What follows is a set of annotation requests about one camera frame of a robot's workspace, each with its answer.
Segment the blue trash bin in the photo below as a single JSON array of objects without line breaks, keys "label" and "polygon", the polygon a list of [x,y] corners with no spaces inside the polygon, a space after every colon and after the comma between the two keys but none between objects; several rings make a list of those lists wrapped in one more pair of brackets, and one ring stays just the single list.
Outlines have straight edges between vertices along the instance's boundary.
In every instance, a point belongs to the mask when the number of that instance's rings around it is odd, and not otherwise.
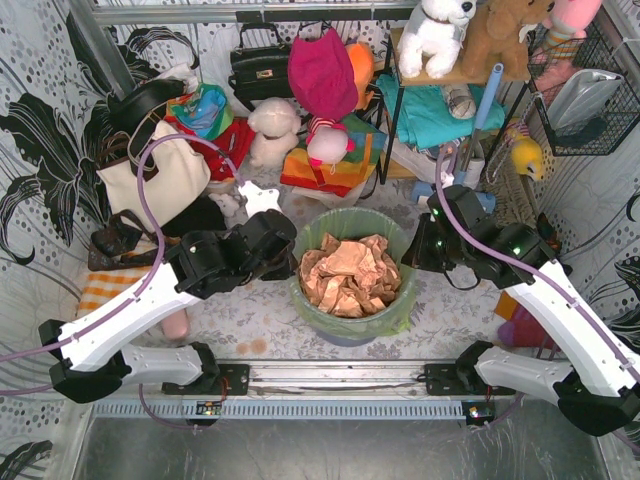
[{"label": "blue trash bin", "polygon": [[375,340],[375,337],[366,338],[366,339],[349,339],[349,338],[330,335],[322,331],[317,331],[316,334],[318,337],[325,340],[326,342],[342,348],[360,347],[360,346],[369,344]]}]

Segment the green trash bag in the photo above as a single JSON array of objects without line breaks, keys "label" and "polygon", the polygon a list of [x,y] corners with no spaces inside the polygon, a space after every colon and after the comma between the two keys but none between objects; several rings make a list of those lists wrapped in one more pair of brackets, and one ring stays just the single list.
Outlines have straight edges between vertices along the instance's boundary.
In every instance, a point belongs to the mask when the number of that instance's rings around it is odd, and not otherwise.
[{"label": "green trash bag", "polygon": [[[299,263],[306,251],[321,246],[326,233],[338,240],[357,240],[374,234],[388,239],[387,252],[400,271],[402,283],[396,299],[386,309],[363,318],[341,318],[320,311],[307,300],[298,277]],[[408,329],[416,301],[415,270],[401,263],[401,257],[408,248],[409,240],[404,230],[377,211],[359,207],[339,208],[318,216],[301,230],[295,240],[293,255],[298,268],[290,287],[297,313],[316,331],[349,339],[390,336]]]}]

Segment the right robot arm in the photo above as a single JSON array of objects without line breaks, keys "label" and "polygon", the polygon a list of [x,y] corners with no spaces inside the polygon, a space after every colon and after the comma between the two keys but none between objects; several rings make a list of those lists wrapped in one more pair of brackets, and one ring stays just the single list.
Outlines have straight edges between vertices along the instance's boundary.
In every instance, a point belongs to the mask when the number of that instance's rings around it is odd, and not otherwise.
[{"label": "right robot arm", "polygon": [[403,264],[442,274],[471,269],[532,314],[565,356],[543,360],[477,341],[444,378],[426,374],[429,392],[518,391],[557,406],[596,437],[638,420],[638,354],[579,295],[538,233],[522,223],[497,226],[476,193],[459,184],[438,186],[428,205]]}]

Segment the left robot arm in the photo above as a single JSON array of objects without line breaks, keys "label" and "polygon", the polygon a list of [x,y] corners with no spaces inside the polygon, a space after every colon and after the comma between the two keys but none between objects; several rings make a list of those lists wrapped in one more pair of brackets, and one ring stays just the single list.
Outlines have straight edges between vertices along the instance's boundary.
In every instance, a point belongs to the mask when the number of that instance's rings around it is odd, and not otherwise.
[{"label": "left robot arm", "polygon": [[154,270],[90,314],[39,328],[56,362],[53,389],[85,404],[125,385],[159,384],[169,395],[224,395],[229,386],[210,347],[134,345],[168,316],[252,280],[280,280],[295,270],[297,230],[281,212],[258,212],[226,232],[192,231],[164,254]]}]

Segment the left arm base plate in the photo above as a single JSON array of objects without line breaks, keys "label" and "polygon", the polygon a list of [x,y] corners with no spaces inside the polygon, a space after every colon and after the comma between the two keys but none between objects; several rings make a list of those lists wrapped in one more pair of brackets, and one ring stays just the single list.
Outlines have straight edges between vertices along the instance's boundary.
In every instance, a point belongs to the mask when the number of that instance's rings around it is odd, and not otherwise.
[{"label": "left arm base plate", "polygon": [[245,396],[248,392],[248,364],[220,364],[218,373],[205,373],[188,385],[165,382],[161,391],[173,396]]}]

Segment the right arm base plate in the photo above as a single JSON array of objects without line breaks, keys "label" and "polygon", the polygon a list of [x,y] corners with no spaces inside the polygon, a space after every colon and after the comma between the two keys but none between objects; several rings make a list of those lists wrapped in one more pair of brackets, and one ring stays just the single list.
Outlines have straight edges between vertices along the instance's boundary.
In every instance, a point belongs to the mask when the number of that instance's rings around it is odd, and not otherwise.
[{"label": "right arm base plate", "polygon": [[453,363],[426,364],[423,369],[426,390],[432,396],[511,396],[516,391],[506,387],[489,386],[477,372],[458,368]]}]

